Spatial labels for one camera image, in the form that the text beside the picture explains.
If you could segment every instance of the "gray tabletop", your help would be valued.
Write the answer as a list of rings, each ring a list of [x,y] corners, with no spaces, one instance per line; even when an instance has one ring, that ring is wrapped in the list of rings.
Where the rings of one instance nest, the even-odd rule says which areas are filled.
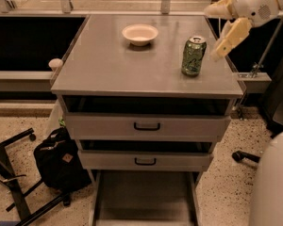
[[[122,30],[131,24],[150,24],[158,36],[136,47]],[[201,35],[207,51],[201,72],[181,72],[186,40]],[[214,62],[209,52],[215,39],[202,16],[92,15],[83,29],[52,91],[69,95],[171,96],[239,98],[242,89],[225,59]]]

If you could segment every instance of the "metal handle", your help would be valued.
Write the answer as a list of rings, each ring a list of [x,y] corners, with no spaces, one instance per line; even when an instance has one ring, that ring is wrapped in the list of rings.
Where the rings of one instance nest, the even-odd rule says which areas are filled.
[[[160,123],[158,123],[156,127],[140,127],[134,122],[134,129],[138,131],[158,131],[160,129]]]
[[[157,164],[157,159],[156,158],[150,158],[150,159],[134,158],[134,162],[136,165],[139,165],[139,166],[154,166]]]

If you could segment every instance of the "can lid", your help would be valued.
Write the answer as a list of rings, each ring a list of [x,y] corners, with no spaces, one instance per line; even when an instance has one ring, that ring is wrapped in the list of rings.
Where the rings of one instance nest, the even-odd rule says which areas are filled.
[[[206,39],[202,36],[195,35],[190,38],[190,41],[193,43],[204,43],[206,42]]]

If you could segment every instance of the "can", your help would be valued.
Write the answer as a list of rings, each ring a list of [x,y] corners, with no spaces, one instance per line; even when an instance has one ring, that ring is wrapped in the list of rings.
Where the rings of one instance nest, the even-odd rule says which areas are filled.
[[[207,43],[204,37],[193,36],[189,38],[183,51],[181,71],[188,76],[197,76],[200,73],[206,49]]]

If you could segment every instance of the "black backpack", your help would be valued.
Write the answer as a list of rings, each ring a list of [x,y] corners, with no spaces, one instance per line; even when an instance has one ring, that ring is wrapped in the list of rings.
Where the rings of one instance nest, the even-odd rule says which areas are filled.
[[[54,130],[36,147],[34,156],[42,181],[55,190],[73,192],[91,183],[78,158],[75,141],[65,127]]]

